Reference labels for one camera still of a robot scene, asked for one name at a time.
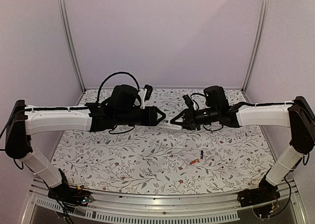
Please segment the white remote control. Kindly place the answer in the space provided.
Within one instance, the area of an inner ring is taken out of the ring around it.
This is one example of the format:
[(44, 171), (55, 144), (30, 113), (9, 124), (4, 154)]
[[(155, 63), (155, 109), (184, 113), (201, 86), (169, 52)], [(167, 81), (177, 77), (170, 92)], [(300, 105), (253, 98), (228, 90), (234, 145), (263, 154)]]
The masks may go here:
[(182, 126), (172, 124), (172, 123), (170, 122), (170, 120), (167, 120), (167, 119), (164, 119), (163, 121), (161, 121), (161, 122), (159, 123), (159, 126), (160, 126), (161, 128), (164, 128), (164, 129), (171, 129), (171, 130), (182, 130), (182, 129), (183, 129)]

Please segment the orange battery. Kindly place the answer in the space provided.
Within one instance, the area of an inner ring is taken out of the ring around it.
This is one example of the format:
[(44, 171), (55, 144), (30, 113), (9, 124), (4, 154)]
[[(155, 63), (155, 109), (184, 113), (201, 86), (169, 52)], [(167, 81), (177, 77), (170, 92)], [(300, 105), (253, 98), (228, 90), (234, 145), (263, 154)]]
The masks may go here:
[(193, 164), (195, 164), (195, 163), (197, 163), (197, 162), (200, 162), (199, 159), (193, 160), (193, 161), (191, 161), (189, 164), (190, 164), (190, 165), (193, 165)]

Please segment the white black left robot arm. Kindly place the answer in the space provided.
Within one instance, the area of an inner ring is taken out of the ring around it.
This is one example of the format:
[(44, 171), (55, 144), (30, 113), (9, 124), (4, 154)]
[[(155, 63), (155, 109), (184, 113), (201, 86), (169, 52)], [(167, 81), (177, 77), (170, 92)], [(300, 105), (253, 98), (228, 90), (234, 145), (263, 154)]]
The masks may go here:
[(5, 135), (5, 153), (19, 160), (53, 188), (62, 201), (70, 201), (72, 188), (62, 177), (61, 170), (31, 145), (31, 136), (50, 131), (79, 130), (99, 132), (116, 126), (157, 126), (166, 118), (155, 106), (147, 106), (152, 88), (136, 89), (130, 85), (116, 86), (103, 102), (77, 106), (36, 107), (24, 100), (15, 102), (10, 117), (1, 132)]

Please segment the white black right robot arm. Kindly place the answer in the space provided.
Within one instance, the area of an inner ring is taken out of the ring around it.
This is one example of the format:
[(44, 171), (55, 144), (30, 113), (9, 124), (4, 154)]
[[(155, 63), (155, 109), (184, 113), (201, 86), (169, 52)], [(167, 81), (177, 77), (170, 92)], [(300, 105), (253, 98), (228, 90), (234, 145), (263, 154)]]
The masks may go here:
[(298, 164), (315, 146), (315, 115), (304, 97), (293, 101), (256, 103), (239, 102), (229, 105), (223, 87), (204, 89), (206, 108), (196, 110), (188, 95), (184, 101), (187, 109), (171, 119), (171, 124), (187, 130), (199, 130), (201, 125), (218, 122), (229, 128), (245, 126), (281, 126), (290, 128), (291, 141), (273, 167), (262, 180), (263, 185), (254, 192), (258, 202), (265, 202), (273, 193), (273, 187)]

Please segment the black battery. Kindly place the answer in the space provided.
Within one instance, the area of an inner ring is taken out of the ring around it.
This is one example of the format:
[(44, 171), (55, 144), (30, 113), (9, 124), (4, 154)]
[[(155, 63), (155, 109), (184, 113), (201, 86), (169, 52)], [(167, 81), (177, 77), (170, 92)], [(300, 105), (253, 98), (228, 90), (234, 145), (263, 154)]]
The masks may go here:
[(202, 159), (203, 159), (203, 157), (204, 157), (204, 151), (203, 151), (203, 150), (201, 150), (201, 151), (200, 151), (200, 159), (202, 160)]

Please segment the floral patterned table mat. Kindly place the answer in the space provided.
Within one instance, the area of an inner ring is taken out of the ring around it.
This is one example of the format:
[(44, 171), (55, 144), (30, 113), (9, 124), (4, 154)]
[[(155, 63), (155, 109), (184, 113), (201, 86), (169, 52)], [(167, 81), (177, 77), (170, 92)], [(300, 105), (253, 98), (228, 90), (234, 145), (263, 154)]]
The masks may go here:
[[(200, 162), (189, 164), (196, 159)], [(51, 162), (72, 186), (166, 195), (254, 188), (274, 158), (260, 127), (213, 124), (199, 131), (124, 126), (113, 135), (66, 131)]]

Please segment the aluminium front rail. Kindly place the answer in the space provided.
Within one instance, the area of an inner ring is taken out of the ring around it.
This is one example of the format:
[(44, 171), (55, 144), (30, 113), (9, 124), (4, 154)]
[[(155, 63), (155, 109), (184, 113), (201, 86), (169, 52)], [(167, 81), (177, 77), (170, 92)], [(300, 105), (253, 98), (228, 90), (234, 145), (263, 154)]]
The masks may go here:
[(93, 202), (67, 215), (34, 179), (21, 222), (24, 224), (305, 224), (308, 219), (293, 179), (278, 186), (280, 198), (242, 206), (238, 191), (145, 195), (93, 191)]

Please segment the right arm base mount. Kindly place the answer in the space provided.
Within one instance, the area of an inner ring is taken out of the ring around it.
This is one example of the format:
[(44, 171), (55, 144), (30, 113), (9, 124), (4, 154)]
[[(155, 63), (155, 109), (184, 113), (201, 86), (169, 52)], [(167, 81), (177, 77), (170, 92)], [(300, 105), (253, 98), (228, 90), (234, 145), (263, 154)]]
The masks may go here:
[(260, 219), (272, 216), (279, 198), (278, 186), (269, 184), (266, 181), (266, 175), (259, 182), (257, 188), (245, 189), (237, 194), (237, 200), (241, 207), (257, 205), (253, 208), (253, 212)]

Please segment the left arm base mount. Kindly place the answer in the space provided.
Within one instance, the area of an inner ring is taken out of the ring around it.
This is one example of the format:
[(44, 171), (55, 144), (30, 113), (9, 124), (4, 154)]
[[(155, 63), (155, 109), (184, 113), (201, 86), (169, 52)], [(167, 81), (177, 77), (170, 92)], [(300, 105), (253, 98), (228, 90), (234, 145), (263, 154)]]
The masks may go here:
[(70, 206), (87, 206), (88, 203), (94, 200), (92, 193), (85, 190), (84, 185), (76, 188), (71, 187), (64, 172), (61, 169), (59, 169), (59, 172), (62, 178), (61, 184), (54, 188), (49, 188), (49, 198), (61, 201)]

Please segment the right metal frame post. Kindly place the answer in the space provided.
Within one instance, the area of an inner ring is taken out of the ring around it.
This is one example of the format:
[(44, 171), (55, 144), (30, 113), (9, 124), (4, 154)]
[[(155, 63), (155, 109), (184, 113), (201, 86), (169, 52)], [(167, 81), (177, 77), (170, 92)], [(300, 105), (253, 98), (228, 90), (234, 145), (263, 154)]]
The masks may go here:
[(256, 29), (256, 34), (254, 38), (254, 43), (253, 43), (253, 48), (249, 60), (249, 65), (248, 69), (246, 71), (245, 79), (242, 85), (242, 92), (245, 94), (249, 88), (252, 74), (254, 71), (256, 59), (258, 56), (262, 36), (263, 36), (263, 31), (264, 31), (264, 26), (266, 22), (266, 16), (268, 12), (268, 4), (269, 0), (261, 0), (261, 6), (260, 6), (260, 12), (259, 12), (259, 19), (258, 19), (258, 24), (257, 24), (257, 29)]

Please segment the metal frame post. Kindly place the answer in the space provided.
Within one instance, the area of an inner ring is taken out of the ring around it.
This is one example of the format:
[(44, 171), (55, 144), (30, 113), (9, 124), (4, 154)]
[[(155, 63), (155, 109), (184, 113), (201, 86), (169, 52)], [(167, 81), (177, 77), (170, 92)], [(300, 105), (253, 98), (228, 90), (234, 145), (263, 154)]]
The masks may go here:
[(77, 54), (75, 51), (72, 34), (71, 34), (70, 23), (69, 23), (67, 8), (66, 8), (66, 1), (58, 0), (58, 5), (59, 5), (62, 26), (63, 26), (64, 35), (65, 35), (65, 39), (67, 43), (67, 48), (69, 51), (70, 60), (71, 60), (72, 67), (74, 70), (74, 74), (75, 74), (80, 90), (84, 93), (86, 91), (86, 87), (84, 84), (82, 72), (79, 66), (79, 62), (78, 62)]
[(256, 29), (256, 34), (254, 38), (254, 43), (253, 43), (253, 48), (249, 60), (249, 65), (248, 69), (246, 71), (245, 79), (242, 85), (242, 92), (245, 94), (249, 88), (252, 74), (254, 71), (256, 59), (258, 56), (262, 36), (263, 36), (263, 31), (264, 31), (264, 26), (266, 22), (266, 16), (268, 12), (268, 4), (269, 0), (261, 0), (261, 6), (260, 6), (260, 12), (259, 12), (259, 19), (258, 19), (258, 24), (257, 24), (257, 29)]

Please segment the left metal frame post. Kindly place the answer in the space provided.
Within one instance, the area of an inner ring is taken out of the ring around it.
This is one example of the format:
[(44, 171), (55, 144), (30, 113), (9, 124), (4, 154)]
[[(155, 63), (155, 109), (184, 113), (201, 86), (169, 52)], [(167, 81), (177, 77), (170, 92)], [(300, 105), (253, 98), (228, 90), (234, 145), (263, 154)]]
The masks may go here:
[(71, 60), (72, 67), (74, 70), (74, 74), (75, 74), (80, 90), (84, 93), (86, 91), (86, 87), (84, 84), (82, 72), (79, 66), (79, 62), (78, 62), (77, 54), (75, 51), (72, 34), (71, 34), (70, 23), (69, 23), (67, 8), (66, 8), (66, 1), (58, 0), (58, 5), (59, 5), (62, 26), (63, 26), (64, 35), (65, 35), (65, 39), (67, 43), (67, 48), (69, 51), (70, 60)]

